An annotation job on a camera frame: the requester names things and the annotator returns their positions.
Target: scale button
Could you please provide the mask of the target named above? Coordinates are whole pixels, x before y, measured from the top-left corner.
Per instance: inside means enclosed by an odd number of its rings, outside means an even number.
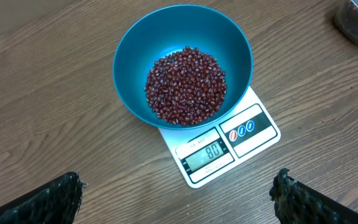
[[[247,131],[253,131],[255,128],[255,123],[253,121],[247,122]]]
[[[244,135],[246,135],[246,127],[244,125],[239,126],[239,129],[237,130],[237,132],[239,133],[240,137],[243,137]]]
[[[237,139],[237,131],[236,130],[232,130],[230,132],[229,139],[230,139],[230,141],[235,141]]]

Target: blue bowl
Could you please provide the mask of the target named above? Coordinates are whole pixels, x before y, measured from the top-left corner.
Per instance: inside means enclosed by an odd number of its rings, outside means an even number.
[[[212,118],[183,127],[157,118],[146,102],[144,87],[156,60],[187,45],[217,58],[226,72],[227,93]],[[222,118],[240,102],[253,67],[249,42],[230,18],[204,6],[176,5],[146,15],[126,32],[114,56],[112,79],[122,102],[142,121],[165,129],[193,129]]]

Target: red button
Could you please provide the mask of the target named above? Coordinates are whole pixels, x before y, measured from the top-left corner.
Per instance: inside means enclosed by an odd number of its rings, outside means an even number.
[[[230,132],[229,139],[230,139],[230,141],[235,141],[237,139],[237,131],[236,130],[232,130]]]

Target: wooden surface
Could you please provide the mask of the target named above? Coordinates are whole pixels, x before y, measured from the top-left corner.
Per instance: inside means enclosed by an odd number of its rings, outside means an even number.
[[[337,1],[185,1],[220,10],[245,32],[252,87],[282,132],[198,190],[111,79],[125,31],[179,1],[34,1],[40,11],[0,3],[10,20],[0,26],[0,206],[74,170],[90,183],[76,223],[278,223],[269,189],[287,167],[358,212],[358,47],[333,27]]]

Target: white scale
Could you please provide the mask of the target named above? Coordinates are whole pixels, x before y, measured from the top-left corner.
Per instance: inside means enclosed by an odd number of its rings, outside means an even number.
[[[159,128],[187,184],[199,188],[280,140],[281,133],[255,92],[207,126]]]

